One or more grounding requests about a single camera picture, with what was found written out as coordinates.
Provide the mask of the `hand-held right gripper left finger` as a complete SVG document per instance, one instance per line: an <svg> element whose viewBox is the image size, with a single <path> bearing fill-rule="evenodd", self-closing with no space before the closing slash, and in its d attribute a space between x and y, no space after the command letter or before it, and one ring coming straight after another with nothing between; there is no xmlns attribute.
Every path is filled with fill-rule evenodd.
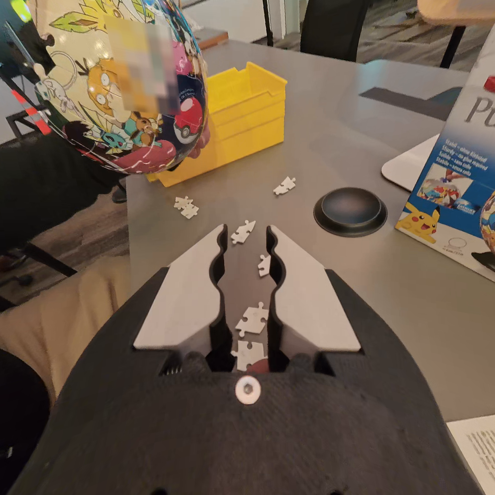
<svg viewBox="0 0 495 495"><path fill-rule="evenodd" d="M228 229L220 224L175 259L134 340L136 350L198 352L214 372L231 372L233 337L218 282L225 273Z"/></svg>

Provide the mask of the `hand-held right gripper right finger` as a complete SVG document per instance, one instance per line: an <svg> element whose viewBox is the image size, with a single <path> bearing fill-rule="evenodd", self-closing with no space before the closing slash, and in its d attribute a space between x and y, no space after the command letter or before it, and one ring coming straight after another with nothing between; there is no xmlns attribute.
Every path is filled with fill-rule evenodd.
<svg viewBox="0 0 495 495"><path fill-rule="evenodd" d="M266 229L269 274L276 286L267 321L268 364L285 370L299 354L356 353L361 344L329 275L318 260L275 225Z"/></svg>

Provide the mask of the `partly built puzzle ball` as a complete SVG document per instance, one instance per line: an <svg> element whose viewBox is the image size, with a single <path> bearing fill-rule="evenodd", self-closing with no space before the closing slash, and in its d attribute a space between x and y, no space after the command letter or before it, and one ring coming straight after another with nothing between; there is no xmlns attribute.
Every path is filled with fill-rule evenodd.
<svg viewBox="0 0 495 495"><path fill-rule="evenodd" d="M49 125L127 174L173 169L207 127L206 67L176 1L30 1L54 67L36 93Z"/></svg>

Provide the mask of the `person's left forearm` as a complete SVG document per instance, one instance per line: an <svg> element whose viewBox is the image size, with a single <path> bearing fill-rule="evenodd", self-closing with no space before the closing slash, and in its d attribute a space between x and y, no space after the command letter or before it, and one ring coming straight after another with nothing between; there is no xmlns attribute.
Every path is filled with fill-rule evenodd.
<svg viewBox="0 0 495 495"><path fill-rule="evenodd" d="M58 135L2 146L1 252L20 248L90 207L123 177Z"/></svg>

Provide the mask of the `black round ball stand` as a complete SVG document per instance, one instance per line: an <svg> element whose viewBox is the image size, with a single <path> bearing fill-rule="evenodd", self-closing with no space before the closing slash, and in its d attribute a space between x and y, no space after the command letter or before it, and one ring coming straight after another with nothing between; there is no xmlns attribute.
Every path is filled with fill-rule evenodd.
<svg viewBox="0 0 495 495"><path fill-rule="evenodd" d="M373 192L355 187L334 189L313 209L316 223L331 234L357 238L377 232L388 217L384 202Z"/></svg>

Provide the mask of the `blue puzzle box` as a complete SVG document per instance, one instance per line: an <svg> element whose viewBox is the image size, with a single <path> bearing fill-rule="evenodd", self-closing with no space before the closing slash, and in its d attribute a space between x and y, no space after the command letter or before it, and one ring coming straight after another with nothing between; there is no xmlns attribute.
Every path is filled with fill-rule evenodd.
<svg viewBox="0 0 495 495"><path fill-rule="evenodd" d="M494 27L395 228L494 281Z"/></svg>

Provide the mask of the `white rounded board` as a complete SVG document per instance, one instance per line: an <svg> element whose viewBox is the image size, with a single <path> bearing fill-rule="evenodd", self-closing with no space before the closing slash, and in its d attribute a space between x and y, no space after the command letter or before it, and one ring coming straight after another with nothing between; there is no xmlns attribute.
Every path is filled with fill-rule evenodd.
<svg viewBox="0 0 495 495"><path fill-rule="evenodd" d="M382 176L411 193L439 136L434 135L387 161L381 168Z"/></svg>

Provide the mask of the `yellow plastic bin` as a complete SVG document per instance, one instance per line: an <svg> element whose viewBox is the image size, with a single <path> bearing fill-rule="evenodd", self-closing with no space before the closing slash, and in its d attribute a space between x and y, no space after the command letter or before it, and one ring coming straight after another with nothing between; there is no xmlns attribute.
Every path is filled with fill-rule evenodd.
<svg viewBox="0 0 495 495"><path fill-rule="evenodd" d="M208 77L208 145L173 171L146 175L148 182L170 187L282 143L286 85L252 62Z"/></svg>

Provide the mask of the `white instruction leaflet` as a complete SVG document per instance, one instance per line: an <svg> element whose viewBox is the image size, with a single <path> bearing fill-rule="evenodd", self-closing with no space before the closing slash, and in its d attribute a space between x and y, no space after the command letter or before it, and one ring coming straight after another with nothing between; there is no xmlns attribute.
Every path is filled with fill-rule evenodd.
<svg viewBox="0 0 495 495"><path fill-rule="evenodd" d="M485 494L494 494L494 415L451 421L447 427Z"/></svg>

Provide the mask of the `red fabric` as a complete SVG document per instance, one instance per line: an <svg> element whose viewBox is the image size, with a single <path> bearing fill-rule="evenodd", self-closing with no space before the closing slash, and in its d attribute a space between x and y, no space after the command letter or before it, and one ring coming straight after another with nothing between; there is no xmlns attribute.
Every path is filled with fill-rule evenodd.
<svg viewBox="0 0 495 495"><path fill-rule="evenodd" d="M28 100L24 94L20 93L15 89L11 89L11 93L16 98L16 100L21 104L27 115L31 118L34 125L39 129L43 135L49 135L51 129L47 123L46 116L37 108L34 107L33 103Z"/></svg>

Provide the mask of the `black mesh office chair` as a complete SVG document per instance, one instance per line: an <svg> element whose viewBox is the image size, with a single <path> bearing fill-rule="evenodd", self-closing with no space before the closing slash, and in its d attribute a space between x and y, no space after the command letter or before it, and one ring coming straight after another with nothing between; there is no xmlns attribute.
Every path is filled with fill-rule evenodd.
<svg viewBox="0 0 495 495"><path fill-rule="evenodd" d="M308 1L300 52L356 62L359 39L371 1Z"/></svg>

